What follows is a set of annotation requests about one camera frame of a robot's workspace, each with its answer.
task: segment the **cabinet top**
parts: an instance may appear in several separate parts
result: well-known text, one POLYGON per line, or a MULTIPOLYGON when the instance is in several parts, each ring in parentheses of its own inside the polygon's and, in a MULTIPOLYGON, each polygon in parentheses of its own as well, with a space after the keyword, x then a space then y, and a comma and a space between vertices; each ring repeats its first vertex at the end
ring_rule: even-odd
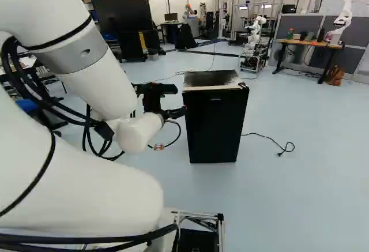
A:
POLYGON ((184 76, 183 91, 241 89, 238 84, 243 82, 235 70, 188 72, 184 76))

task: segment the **black screen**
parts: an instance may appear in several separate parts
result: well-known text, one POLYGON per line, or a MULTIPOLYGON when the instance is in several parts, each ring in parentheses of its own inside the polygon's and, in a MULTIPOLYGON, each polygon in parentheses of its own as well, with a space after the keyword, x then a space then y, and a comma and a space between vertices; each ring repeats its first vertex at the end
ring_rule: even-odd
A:
POLYGON ((152 30, 149 0, 91 0, 102 32, 152 30))

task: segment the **blue bin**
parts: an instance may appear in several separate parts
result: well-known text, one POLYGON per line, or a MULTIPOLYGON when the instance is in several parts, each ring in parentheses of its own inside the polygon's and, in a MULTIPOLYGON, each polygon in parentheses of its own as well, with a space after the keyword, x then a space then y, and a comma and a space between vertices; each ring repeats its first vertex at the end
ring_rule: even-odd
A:
POLYGON ((101 35, 103 36, 104 40, 116 40, 116 39, 118 39, 118 37, 115 36, 115 34, 112 34, 112 33, 101 33, 101 35))
POLYGON ((96 13, 96 11, 95 10, 92 10, 92 11, 90 11, 90 13, 91 13, 92 19, 95 20, 95 21, 97 21, 98 19, 97 19, 97 13, 96 13))

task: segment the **white robot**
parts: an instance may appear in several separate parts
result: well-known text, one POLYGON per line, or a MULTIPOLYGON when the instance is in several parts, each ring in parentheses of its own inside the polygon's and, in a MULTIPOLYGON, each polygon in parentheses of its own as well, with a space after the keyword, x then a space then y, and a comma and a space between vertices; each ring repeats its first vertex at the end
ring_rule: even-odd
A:
POLYGON ((245 48, 248 50, 255 49, 255 45, 260 41, 260 33, 262 25, 266 23, 266 18, 257 16, 252 26, 246 26, 246 29, 251 30, 251 35, 247 37, 247 44, 245 48))
MULTIPOLYGON (((0 31, 11 33, 91 105, 122 150, 145 149, 162 128, 163 117, 153 112, 128 117, 137 105, 135 90, 81 0, 0 0, 0 9, 0 31)), ((158 227, 163 191, 155 178, 54 137, 3 88, 0 105, 2 231, 129 236, 158 227), (44 167, 43 176, 19 201, 44 167)))
POLYGON ((191 8, 190 4, 186 4, 186 6, 184 6, 184 8, 185 8, 185 10, 183 12, 182 18, 183 18, 183 21, 185 23, 188 23, 189 22, 188 20, 190 19, 190 15, 191 14, 197 14, 197 10, 193 10, 191 8))
POLYGON ((351 7, 352 3, 355 1, 358 0, 344 0, 345 2, 344 8, 339 17, 337 17, 337 19, 334 21, 334 25, 339 28, 337 28, 334 31, 328 32, 325 37, 325 40, 327 42, 330 42, 330 44, 338 44, 338 42, 341 39, 343 31, 351 25, 352 19, 351 7))

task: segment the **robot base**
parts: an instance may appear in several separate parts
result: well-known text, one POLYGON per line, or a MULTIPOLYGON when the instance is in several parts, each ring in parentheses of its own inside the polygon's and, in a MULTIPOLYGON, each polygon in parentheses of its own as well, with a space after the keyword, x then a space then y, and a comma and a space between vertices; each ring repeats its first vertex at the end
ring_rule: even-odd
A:
POLYGON ((172 252, 224 252, 223 214, 180 211, 172 211, 172 214, 179 226, 172 252))

